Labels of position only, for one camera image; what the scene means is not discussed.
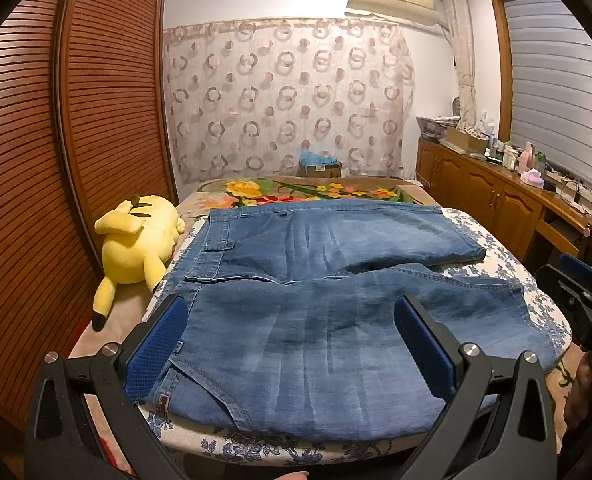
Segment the right hand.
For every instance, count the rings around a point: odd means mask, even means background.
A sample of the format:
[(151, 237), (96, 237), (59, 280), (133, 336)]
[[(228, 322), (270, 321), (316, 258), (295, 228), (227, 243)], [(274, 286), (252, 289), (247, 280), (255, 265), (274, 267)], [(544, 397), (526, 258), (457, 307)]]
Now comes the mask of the right hand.
[(568, 428), (583, 422), (592, 403), (592, 352), (586, 352), (576, 369), (576, 378), (567, 396), (564, 419)]

